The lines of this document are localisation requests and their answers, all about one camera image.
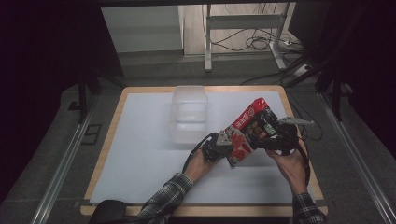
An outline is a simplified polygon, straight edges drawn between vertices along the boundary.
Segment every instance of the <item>red snack bag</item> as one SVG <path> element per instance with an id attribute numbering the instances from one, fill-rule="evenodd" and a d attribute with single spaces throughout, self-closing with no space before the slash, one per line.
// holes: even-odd
<path id="1" fill-rule="evenodd" d="M 227 156 L 232 167 L 257 148 L 255 141 L 276 135 L 277 116 L 263 98 L 256 99 L 239 118 L 224 131 L 233 143 Z"/>

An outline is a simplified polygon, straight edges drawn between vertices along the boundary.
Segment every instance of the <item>transparent box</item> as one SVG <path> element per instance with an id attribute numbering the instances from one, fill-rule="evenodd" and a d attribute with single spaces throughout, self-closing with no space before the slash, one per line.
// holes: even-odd
<path id="1" fill-rule="evenodd" d="M 173 92 L 170 132 L 177 143 L 199 142 L 207 136 L 207 95 L 203 86 L 177 86 Z"/>

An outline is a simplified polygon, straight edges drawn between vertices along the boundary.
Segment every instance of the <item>metal frame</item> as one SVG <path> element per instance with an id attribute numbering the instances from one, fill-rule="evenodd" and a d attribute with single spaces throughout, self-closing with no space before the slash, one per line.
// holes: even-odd
<path id="1" fill-rule="evenodd" d="M 206 12 L 206 43 L 205 43 L 205 71 L 212 71 L 212 42 L 210 39 L 211 30 L 226 29 L 276 29 L 276 37 L 270 42 L 279 70 L 285 70 L 286 66 L 277 48 L 283 27 L 288 16 L 290 3 L 287 3 L 281 14 L 271 15 L 225 15 L 210 16 L 211 5 L 207 5 Z"/>
<path id="2" fill-rule="evenodd" d="M 386 196 L 384 190 L 381 189 L 381 186 L 378 185 L 378 182 L 375 180 L 373 174 L 370 172 L 370 169 L 350 138 L 346 128 L 344 127 L 344 124 L 340 122 L 332 112 L 332 104 L 326 93 L 318 93 L 318 97 L 323 103 L 323 107 L 325 108 L 334 129 L 337 131 L 340 139 L 342 140 L 346 148 L 346 152 L 349 158 L 352 160 L 352 163 L 355 166 L 359 176 L 361 177 L 361 181 L 372 197 L 379 214 L 384 219 L 385 223 L 396 223 L 396 215 L 388 197 Z"/>

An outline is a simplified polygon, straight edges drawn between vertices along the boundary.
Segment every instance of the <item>metal rod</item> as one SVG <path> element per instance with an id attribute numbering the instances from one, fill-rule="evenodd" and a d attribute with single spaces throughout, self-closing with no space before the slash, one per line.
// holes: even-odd
<path id="1" fill-rule="evenodd" d="M 280 15 L 280 20 L 279 20 L 279 24 L 277 26 L 276 36 L 275 36 L 274 45 L 273 45 L 273 48 L 275 50 L 277 50 L 277 45 L 279 44 L 279 39 L 283 32 L 283 27 L 285 25 L 286 17 L 288 17 L 289 5 L 290 5 L 290 2 L 288 2 L 286 4 L 285 8 L 282 11 L 282 14 Z"/>
<path id="2" fill-rule="evenodd" d="M 56 198 L 58 197 L 59 191 L 61 190 L 62 184 L 64 183 L 64 180 L 69 171 L 70 165 L 73 162 L 73 159 L 78 150 L 78 146 L 90 122 L 97 98 L 98 95 L 92 95 L 89 103 L 87 116 L 85 117 L 83 122 L 78 125 L 72 141 L 70 142 L 66 152 L 64 153 L 64 156 L 62 157 L 62 160 L 59 163 L 54 176 L 49 182 L 49 186 L 47 187 L 47 190 L 44 193 L 43 198 L 41 199 L 40 205 L 35 211 L 35 215 L 31 222 L 32 224 L 44 224 L 47 222 L 47 219 L 50 216 L 50 211 L 55 204 Z"/>
<path id="3" fill-rule="evenodd" d="M 361 176 L 361 180 L 364 186 L 366 187 L 370 196 L 372 197 L 382 218 L 384 218 L 385 223 L 387 224 L 396 223 L 395 212 L 387 196 L 385 195 L 381 187 L 378 185 L 373 174 L 370 172 L 366 162 L 361 157 L 361 154 L 359 153 L 358 149 L 356 148 L 355 144 L 353 143 L 352 139 L 347 133 L 344 124 L 340 122 L 332 112 L 330 100 L 323 93 L 318 93 L 318 95 L 325 107 L 326 113 L 330 118 L 332 125 L 334 126 L 338 135 L 342 139 L 342 142 L 346 148 L 349 158 L 352 160 L 355 169 L 357 170 L 358 174 Z"/>

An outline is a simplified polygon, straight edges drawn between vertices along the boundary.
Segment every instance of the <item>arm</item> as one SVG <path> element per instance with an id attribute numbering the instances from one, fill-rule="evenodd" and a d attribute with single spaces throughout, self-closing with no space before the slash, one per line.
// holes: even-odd
<path id="1" fill-rule="evenodd" d="M 182 203 L 184 196 L 192 188 L 193 183 L 204 176 L 212 162 L 205 162 L 202 150 L 199 149 L 191 159 L 184 174 L 175 174 L 163 188 L 157 191 L 144 205 L 136 217 L 156 215 L 147 223 L 164 224 Z"/>
<path id="2" fill-rule="evenodd" d="M 266 150 L 269 157 L 275 160 L 280 173 L 289 182 L 293 195 L 294 223 L 324 223 L 325 216 L 312 201 L 305 184 L 304 161 L 298 150 L 288 156 L 279 156 L 273 150 Z"/>

